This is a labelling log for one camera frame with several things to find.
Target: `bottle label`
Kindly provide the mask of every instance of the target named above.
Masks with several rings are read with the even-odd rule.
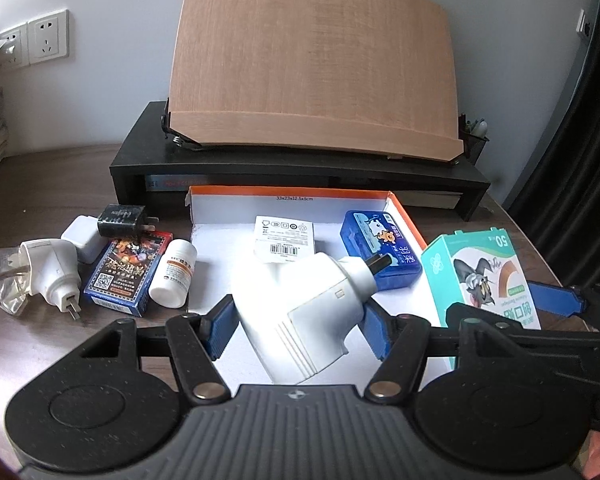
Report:
[[[167,260],[167,267],[164,270],[163,276],[165,280],[171,280],[188,292],[192,276],[193,268],[187,260],[182,258],[170,258]]]

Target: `white medicine bottle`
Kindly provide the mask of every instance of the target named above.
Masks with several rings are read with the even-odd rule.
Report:
[[[197,256],[196,248],[186,240],[171,241],[149,286],[149,296],[155,303],[167,308],[184,305]]]

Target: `black circular pad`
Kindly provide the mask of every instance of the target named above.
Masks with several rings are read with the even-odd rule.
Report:
[[[70,473],[140,460],[176,427],[177,394],[116,360],[56,365],[11,399],[4,417],[20,461]]]
[[[76,386],[56,396],[49,405],[55,420],[88,430],[114,420],[125,408],[125,397],[107,386]]]
[[[483,470],[529,472],[570,462],[589,431],[587,399],[550,373],[502,361],[430,382],[414,407],[420,429],[452,459]]]

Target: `white plug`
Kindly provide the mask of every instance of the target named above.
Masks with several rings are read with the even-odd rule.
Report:
[[[42,238],[21,243],[20,254],[30,267],[27,293],[40,293],[48,304],[79,319],[80,275],[75,246],[67,240]]]
[[[71,242],[78,252],[78,261],[89,265],[96,261],[104,246],[109,243],[98,232],[98,219],[85,215],[76,217],[60,238]]]
[[[347,353],[344,339],[378,291],[362,258],[324,253],[286,264],[241,261],[232,276],[240,322],[274,384],[298,384]]]

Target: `power socket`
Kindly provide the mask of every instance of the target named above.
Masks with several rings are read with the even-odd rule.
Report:
[[[0,32],[0,40],[7,40],[0,49],[0,71],[13,70],[29,65],[29,42],[27,24]]]
[[[584,41],[591,39],[592,33],[591,20],[587,17],[587,13],[584,9],[580,9],[580,15],[578,16],[578,24],[576,25],[576,32],[578,36]]]
[[[69,54],[67,16],[66,9],[58,10],[27,23],[31,64]]]

